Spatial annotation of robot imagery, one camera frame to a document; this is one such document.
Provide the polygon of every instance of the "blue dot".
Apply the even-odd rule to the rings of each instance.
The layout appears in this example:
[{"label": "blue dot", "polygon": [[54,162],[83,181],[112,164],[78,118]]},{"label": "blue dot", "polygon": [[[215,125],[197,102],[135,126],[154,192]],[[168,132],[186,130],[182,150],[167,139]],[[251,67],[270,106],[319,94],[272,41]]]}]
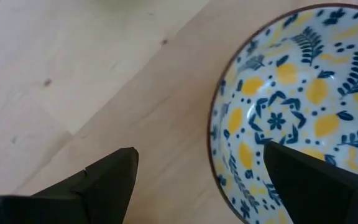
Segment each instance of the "blue dot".
[{"label": "blue dot", "polygon": [[358,18],[358,12],[353,15],[353,19],[357,19],[357,18]]}]

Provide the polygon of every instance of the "ceramic bowl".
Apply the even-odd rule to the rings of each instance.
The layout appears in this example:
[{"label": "ceramic bowl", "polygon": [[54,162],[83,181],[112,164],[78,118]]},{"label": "ceramic bowl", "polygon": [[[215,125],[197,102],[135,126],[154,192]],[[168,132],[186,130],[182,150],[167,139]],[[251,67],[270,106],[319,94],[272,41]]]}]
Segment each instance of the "ceramic bowl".
[{"label": "ceramic bowl", "polygon": [[309,6],[258,30],[228,63],[208,128],[216,182],[244,222],[292,223],[268,141],[358,174],[358,6]]}]

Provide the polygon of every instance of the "lemon pattern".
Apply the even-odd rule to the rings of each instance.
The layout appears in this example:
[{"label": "lemon pattern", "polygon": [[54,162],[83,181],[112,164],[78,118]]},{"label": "lemon pattern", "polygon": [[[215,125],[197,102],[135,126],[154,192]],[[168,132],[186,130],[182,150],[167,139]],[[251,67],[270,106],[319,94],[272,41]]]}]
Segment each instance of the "lemon pattern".
[{"label": "lemon pattern", "polygon": [[215,178],[249,223],[292,223],[269,141],[358,174],[358,9],[301,9],[260,30],[219,81],[209,126]]}]

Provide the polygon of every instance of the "blue leaf motif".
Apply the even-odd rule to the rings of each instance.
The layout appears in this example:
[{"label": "blue leaf motif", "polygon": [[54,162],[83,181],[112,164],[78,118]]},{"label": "blue leaf motif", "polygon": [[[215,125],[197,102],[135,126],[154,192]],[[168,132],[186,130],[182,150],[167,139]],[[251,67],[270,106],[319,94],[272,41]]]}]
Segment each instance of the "blue leaf motif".
[{"label": "blue leaf motif", "polygon": [[352,121],[354,119],[353,115],[349,114],[347,111],[341,111],[336,115],[344,121]]},{"label": "blue leaf motif", "polygon": [[248,121],[249,126],[250,126],[253,130],[255,130],[255,131],[262,131],[262,129],[261,129],[257,124],[254,123],[254,122],[255,122],[255,118],[256,118],[256,114],[253,114],[253,115],[250,117],[250,119],[249,119],[249,121]]},{"label": "blue leaf motif", "polygon": [[324,159],[328,164],[336,166],[335,156],[326,154],[324,156]]},{"label": "blue leaf motif", "polygon": [[301,114],[300,112],[297,112],[297,111],[291,111],[291,113],[296,117],[298,118],[300,121],[299,121],[299,124],[298,124],[298,129],[302,128],[303,125],[305,125],[306,123],[306,118],[305,116],[303,116],[303,114]]},{"label": "blue leaf motif", "polygon": [[284,55],[282,58],[280,58],[276,61],[276,66],[280,67],[281,65],[283,65],[287,61],[288,58],[289,58],[288,55]]},{"label": "blue leaf motif", "polygon": [[318,74],[317,78],[329,78],[334,74],[335,72],[332,71],[321,71],[320,74]]},{"label": "blue leaf motif", "polygon": [[301,101],[297,98],[288,98],[284,100],[282,105],[294,105],[296,110],[300,110],[301,108]]},{"label": "blue leaf motif", "polygon": [[287,140],[287,144],[294,144],[298,142],[299,132],[295,125],[292,125],[292,138]]},{"label": "blue leaf motif", "polygon": [[268,143],[272,139],[273,138],[264,138],[264,139],[262,139],[262,138],[260,138],[258,133],[255,133],[255,143],[256,144],[265,145],[266,143]]},{"label": "blue leaf motif", "polygon": [[254,178],[254,174],[252,173],[252,170],[246,171],[246,179],[252,179]]},{"label": "blue leaf motif", "polygon": [[237,84],[237,91],[241,91],[242,88],[242,80],[239,81],[239,83]]},{"label": "blue leaf motif", "polygon": [[276,91],[268,100],[267,106],[270,106],[277,98],[285,100],[287,97],[282,91]]},{"label": "blue leaf motif", "polygon": [[285,136],[283,136],[279,142],[279,144],[284,145],[285,144]]},{"label": "blue leaf motif", "polygon": [[225,129],[225,130],[223,131],[223,135],[224,135],[224,137],[225,137],[226,139],[229,139],[229,137],[230,137],[230,132],[229,132],[227,129]]},{"label": "blue leaf motif", "polygon": [[288,16],[286,21],[283,24],[283,29],[287,28],[291,23],[293,23],[298,18],[298,13],[295,13],[291,16]]}]

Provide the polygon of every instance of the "wooden surface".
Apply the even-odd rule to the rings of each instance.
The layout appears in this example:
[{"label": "wooden surface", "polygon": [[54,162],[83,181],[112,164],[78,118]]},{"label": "wooden surface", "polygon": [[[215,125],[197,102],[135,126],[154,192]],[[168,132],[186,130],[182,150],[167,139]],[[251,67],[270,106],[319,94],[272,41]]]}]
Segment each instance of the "wooden surface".
[{"label": "wooden surface", "polygon": [[[219,195],[206,153],[215,84],[231,55],[260,26],[291,9],[327,1],[211,0],[132,76],[131,57],[143,50],[128,51],[127,67],[114,72],[118,53],[111,53],[114,32],[107,18],[114,22],[110,13],[119,12],[104,11],[107,5],[81,11],[69,0],[13,2],[0,0],[0,13],[17,11],[15,19],[0,15],[6,17],[0,33],[16,34],[0,36],[0,194],[32,194],[120,147],[134,146],[139,170],[125,223],[240,223]],[[34,8],[23,15],[18,2]],[[29,18],[45,8],[54,9],[51,18],[34,25]],[[65,11],[88,14],[74,22]],[[56,34],[56,26],[62,33]],[[95,29],[107,30],[96,35]],[[119,78],[112,81],[114,74]],[[44,83],[48,78],[52,82]],[[110,100],[103,106],[98,97]]]}]

